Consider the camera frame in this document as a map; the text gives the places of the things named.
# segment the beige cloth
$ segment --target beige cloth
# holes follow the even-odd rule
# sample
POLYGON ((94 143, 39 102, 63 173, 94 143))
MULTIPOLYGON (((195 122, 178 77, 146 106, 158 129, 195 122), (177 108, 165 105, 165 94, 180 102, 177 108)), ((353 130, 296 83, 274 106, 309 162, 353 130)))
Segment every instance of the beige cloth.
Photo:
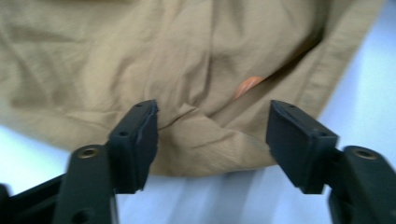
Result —
POLYGON ((73 150, 103 144, 132 105, 157 99, 153 174, 268 166, 269 101, 317 116, 380 6, 2 0, 0 122, 73 150), (265 80, 234 100, 249 77, 265 80))

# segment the white surface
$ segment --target white surface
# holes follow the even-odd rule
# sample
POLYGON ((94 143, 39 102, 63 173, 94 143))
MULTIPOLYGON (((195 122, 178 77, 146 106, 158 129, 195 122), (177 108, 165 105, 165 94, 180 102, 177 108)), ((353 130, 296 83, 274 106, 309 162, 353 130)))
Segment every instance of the white surface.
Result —
MULTIPOLYGON (((396 167, 396 2, 388 1, 320 117, 339 148, 368 147, 396 167)), ((67 152, 0 127, 0 182, 14 194, 56 175, 67 152)), ((143 192, 118 196, 127 223, 331 223, 324 195, 303 195, 278 166, 204 178, 151 176, 143 192)))

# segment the screw hole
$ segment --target screw hole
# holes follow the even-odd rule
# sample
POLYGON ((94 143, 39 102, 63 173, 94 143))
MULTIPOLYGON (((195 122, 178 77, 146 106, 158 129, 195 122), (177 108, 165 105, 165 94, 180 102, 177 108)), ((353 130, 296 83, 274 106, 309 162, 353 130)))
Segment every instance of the screw hole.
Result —
POLYGON ((83 151, 81 151, 80 153, 78 153, 78 156, 81 159, 87 159, 87 158, 96 156, 96 154, 98 154, 98 152, 99 152, 99 150, 97 148, 90 147, 90 148, 86 148, 83 151))
POLYGON ((366 160, 376 160, 376 155, 373 152, 362 150, 362 149, 356 149, 355 155, 364 158, 366 160))
POLYGON ((87 221, 89 221, 90 219, 92 219, 93 217, 93 211, 90 208, 85 208, 82 209, 81 211, 75 213, 73 215, 73 223, 76 224, 83 224, 86 223, 87 221))
POLYGON ((127 135, 128 135, 127 132, 119 132, 119 136, 125 137, 125 136, 127 136, 127 135))

